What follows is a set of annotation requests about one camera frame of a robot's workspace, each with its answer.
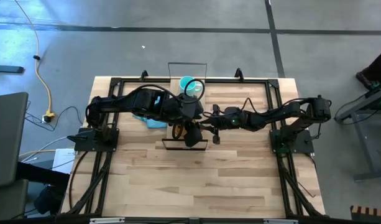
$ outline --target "black floor stripe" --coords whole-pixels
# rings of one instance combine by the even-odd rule
[[[198,32],[198,33],[233,33],[233,34],[268,34],[269,29],[237,28],[169,28],[169,27],[92,27],[66,25],[34,25],[40,31],[83,31],[83,32]],[[0,24],[2,30],[31,30],[28,24]]]
[[[275,21],[273,18],[272,6],[269,0],[265,0],[267,19],[269,22],[270,36],[272,38],[273,54],[275,56],[276,68],[279,78],[285,78],[282,56],[280,55],[280,48],[278,46],[277,33],[275,27]]]
[[[381,30],[296,30],[277,29],[277,34],[295,35],[381,35]]]

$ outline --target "person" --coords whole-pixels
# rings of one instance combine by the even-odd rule
[[[365,69],[356,73],[356,78],[368,89],[381,84],[381,54]]]

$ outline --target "wooden tabletop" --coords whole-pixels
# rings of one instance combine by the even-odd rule
[[[107,96],[111,78],[95,77],[90,99]],[[278,82],[283,102],[298,97],[294,79],[279,78]],[[175,93],[177,83],[178,79],[173,78],[171,83],[158,85]],[[126,83],[124,95],[139,85]],[[204,110],[212,112],[213,104],[218,104],[221,110],[227,106],[241,107],[247,97],[257,111],[267,110],[265,87],[261,84],[207,83],[202,102]],[[249,103],[246,110],[252,111]],[[254,133],[241,129],[221,131],[220,145],[213,144],[213,135],[203,131],[204,139],[210,140],[206,151],[165,150],[161,139],[167,137],[167,129],[148,129],[131,113],[120,113],[117,127],[120,137],[112,158],[103,216],[285,217],[277,162],[269,142],[270,125]],[[79,165],[73,181],[74,203],[90,184],[95,154],[89,152]],[[317,211],[324,213],[312,161],[302,154],[294,154],[294,163],[299,183],[316,196],[311,197],[300,189]],[[295,212],[291,190],[289,194]],[[62,212],[67,210],[68,197],[65,197]]]

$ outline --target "teal cup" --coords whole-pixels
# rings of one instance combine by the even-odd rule
[[[181,93],[184,93],[185,92],[185,87],[186,85],[194,80],[195,78],[193,77],[190,77],[190,76],[185,76],[185,77],[182,77],[180,80],[179,80],[179,87],[180,87],[180,91]],[[188,86],[188,88],[186,89],[186,94],[188,96],[194,96],[196,95],[196,92],[198,91],[201,91],[203,90],[203,86],[202,84],[200,83],[197,83],[197,81],[194,81],[194,82],[191,82]]]

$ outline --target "gray floor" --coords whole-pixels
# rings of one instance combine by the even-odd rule
[[[50,86],[53,110],[67,106],[83,111],[96,75],[167,75],[168,62],[207,62],[209,76],[233,76],[237,67],[247,77],[278,77],[263,0],[78,0],[20,1],[38,31],[41,76]],[[381,30],[381,0],[271,0],[277,29]],[[44,87],[34,75],[34,33],[14,1],[0,0],[0,65],[25,67],[23,75],[0,73],[0,95],[29,93],[29,112],[41,117],[47,109]],[[58,26],[235,28],[227,32],[80,32]],[[285,77],[295,78],[300,96],[322,94],[333,101],[332,113],[365,92],[354,74],[381,53],[381,35],[278,35]],[[184,75],[181,68],[175,75]],[[375,128],[376,116],[363,125]],[[62,115],[51,133],[26,122],[21,152],[77,131],[74,111]],[[381,142],[371,140],[375,145]],[[60,141],[49,148],[72,146]],[[322,126],[314,142],[319,183],[328,215],[350,218],[349,207],[381,208],[381,179],[355,183],[367,171],[356,132],[333,120]],[[47,161],[53,154],[41,154]]]

